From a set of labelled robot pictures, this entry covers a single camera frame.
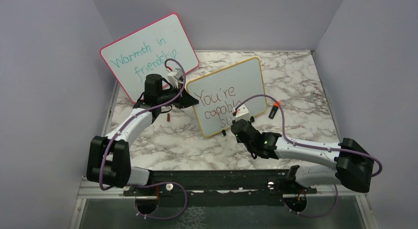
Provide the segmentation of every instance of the metal frame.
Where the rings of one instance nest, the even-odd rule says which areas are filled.
[[[114,89],[113,89],[113,94],[110,97],[109,107],[107,109],[108,115],[106,116],[106,119],[104,121],[102,135],[105,135],[110,129],[111,120],[112,120],[114,109],[116,106],[119,89],[120,89],[120,85],[116,81]],[[331,112],[331,116],[334,120],[333,109],[331,107],[328,95],[325,92],[326,89],[324,88],[324,86],[322,86],[322,89],[328,101],[328,104],[329,104],[328,106]],[[334,125],[337,131],[337,137],[338,139],[340,139],[337,124],[335,123],[335,121],[334,121]],[[337,189],[338,189],[338,194],[340,196],[355,196],[356,197],[357,204],[360,209],[360,213],[363,218],[364,225],[367,229],[378,228],[374,214],[367,200],[367,194],[353,192],[343,186],[337,186]],[[335,189],[333,186],[318,186],[316,190],[317,190],[317,194],[307,195],[307,197],[335,196]],[[77,194],[77,200],[75,203],[73,216],[71,218],[69,229],[77,229],[80,227],[81,219],[83,216],[87,199],[99,199],[99,198],[102,198],[102,199],[116,199],[116,198],[119,198],[119,199],[124,199],[124,198],[156,199],[155,196],[124,196],[123,191],[124,191],[123,189],[119,189],[119,188],[112,188],[108,191],[102,191],[98,183],[87,181],[87,179],[83,177],[81,179],[81,184],[80,184],[79,191]],[[283,195],[283,197],[289,197],[289,196],[296,196],[296,195]]]

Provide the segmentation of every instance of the marble table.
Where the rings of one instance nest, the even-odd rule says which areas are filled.
[[[243,60],[261,60],[266,94],[280,100],[289,137],[320,142],[337,142],[337,133],[310,51],[301,52],[197,52],[200,65],[187,75],[188,80],[217,71]],[[268,118],[267,111],[255,119],[260,131],[281,133],[281,116]],[[118,89],[110,129],[130,114],[133,104],[123,89]],[[202,136],[193,108],[173,109],[145,129],[132,144],[132,166],[152,170],[229,170],[280,169],[292,165],[312,165],[298,160],[252,159],[230,131],[227,135]]]

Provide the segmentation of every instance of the gray wall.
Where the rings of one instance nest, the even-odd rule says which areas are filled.
[[[380,228],[416,228],[418,0],[344,0],[314,53],[342,136],[383,162]]]
[[[114,39],[177,12],[198,50],[313,50],[342,0],[93,0]]]
[[[67,228],[114,79],[91,0],[0,0],[1,228]]]

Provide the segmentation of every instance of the purple cable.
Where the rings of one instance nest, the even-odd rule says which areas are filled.
[[[306,218],[320,218],[320,217],[325,217],[325,216],[331,214],[332,212],[334,212],[334,210],[337,208],[337,204],[338,204],[338,190],[337,190],[337,186],[336,185],[334,185],[334,188],[335,188],[335,202],[334,202],[334,205],[332,206],[332,208],[328,212],[326,212],[326,213],[319,214],[319,215],[306,215],[306,214],[298,213],[298,212],[295,212],[295,211],[291,210],[289,208],[289,206],[287,206],[287,204],[284,204],[284,205],[286,206],[287,209],[289,209],[289,212],[294,213],[294,214],[296,214],[298,216],[302,216],[302,217],[306,217]]]
[[[281,123],[282,123],[281,128],[282,128],[282,132],[283,132],[283,138],[287,142],[289,142],[289,143],[291,143],[293,145],[298,145],[298,146],[302,146],[302,147],[306,147],[306,148],[312,148],[312,149],[319,149],[319,150],[326,150],[326,151],[328,151],[328,148],[326,148],[326,147],[313,146],[313,145],[309,145],[309,144],[301,144],[301,143],[298,143],[298,142],[295,143],[294,141],[292,141],[289,138],[287,138],[287,136],[286,136],[286,134],[284,132],[284,111],[283,111],[283,108],[281,107],[281,104],[275,98],[273,98],[270,95],[254,95],[254,96],[251,96],[251,97],[247,98],[246,100],[244,100],[242,103],[240,103],[240,105],[238,105],[235,110],[237,110],[241,105],[243,105],[244,103],[246,103],[248,100],[253,99],[253,98],[256,98],[256,97],[267,97],[267,98],[270,98],[271,100],[273,100],[275,103],[277,103],[277,105],[280,108],[280,112],[281,112],[281,120],[282,120],[281,121]],[[372,174],[372,177],[375,177],[375,176],[379,175],[382,172],[382,169],[383,169],[382,163],[377,158],[375,158],[373,156],[370,156],[368,154],[363,154],[363,153],[360,153],[360,152],[357,152],[357,151],[354,151],[354,150],[350,150],[350,149],[330,148],[330,150],[331,151],[341,151],[341,152],[346,152],[346,153],[351,153],[351,154],[357,154],[357,155],[360,155],[360,156],[363,156],[363,157],[366,157],[366,158],[369,158],[369,159],[375,161],[379,165],[379,169],[375,173]]]
[[[157,219],[157,220],[169,220],[169,219],[173,219],[175,217],[180,216],[186,210],[186,206],[187,206],[187,192],[186,192],[185,188],[182,185],[180,185],[179,183],[176,183],[176,182],[161,182],[161,183],[156,183],[156,184],[148,185],[148,186],[136,186],[135,185],[134,187],[137,187],[137,188],[151,188],[151,187],[156,187],[156,186],[161,186],[161,185],[166,185],[166,184],[173,184],[173,185],[179,186],[181,188],[181,190],[184,192],[184,205],[183,205],[183,208],[180,210],[180,212],[178,212],[177,214],[175,214],[173,216],[166,217],[166,218],[160,218],[160,217],[154,217],[154,216],[147,216],[146,214],[142,214],[142,213],[139,212],[138,207],[137,207],[137,204],[135,203],[135,209],[138,212],[137,215],[141,215],[144,218],[151,218],[151,219]]]
[[[120,128],[120,130],[119,131],[122,131],[134,118],[136,118],[137,116],[139,116],[139,115],[141,115],[142,113],[145,113],[145,112],[149,112],[149,111],[152,111],[152,110],[154,110],[154,109],[157,109],[157,108],[160,108],[160,107],[162,107],[162,106],[166,106],[166,105],[168,105],[168,104],[170,104],[170,103],[172,103],[174,100],[176,100],[180,95],[181,95],[181,93],[183,93],[183,90],[184,90],[184,87],[185,87],[185,84],[186,84],[186,72],[184,71],[184,68],[183,68],[183,66],[177,61],[177,60],[174,60],[174,59],[172,59],[172,58],[168,58],[165,62],[164,62],[164,66],[167,68],[167,62],[168,61],[173,61],[173,62],[175,62],[179,67],[180,67],[180,69],[181,69],[181,72],[183,73],[183,85],[181,86],[181,89],[180,89],[180,91],[178,92],[178,94],[174,97],[174,98],[172,98],[171,100],[169,100],[169,101],[167,101],[167,102],[165,102],[165,103],[163,103],[163,104],[160,104],[160,105],[157,105],[157,106],[154,106],[154,107],[150,107],[150,108],[148,108],[148,109],[145,109],[145,110],[142,110],[141,112],[139,112],[139,113],[137,113],[137,114],[135,114],[135,116],[132,116],[132,117],[130,117],[123,125],[122,125],[122,127]],[[103,190],[103,191],[107,191],[107,190],[109,190],[110,188],[112,188],[112,186],[109,186],[109,187],[104,187],[103,186],[103,172],[104,172],[104,168],[105,168],[105,163],[106,163],[106,157],[108,156],[108,154],[109,154],[109,150],[110,150],[110,147],[111,147],[111,145],[112,145],[112,143],[113,143],[113,141],[116,139],[116,137],[118,136],[119,134],[118,133],[116,133],[111,139],[110,139],[110,141],[109,141],[109,143],[107,144],[107,146],[106,146],[106,150],[104,151],[104,154],[103,154],[103,159],[102,159],[102,165],[100,166],[100,173],[99,173],[99,186],[100,186],[100,189],[101,190]]]

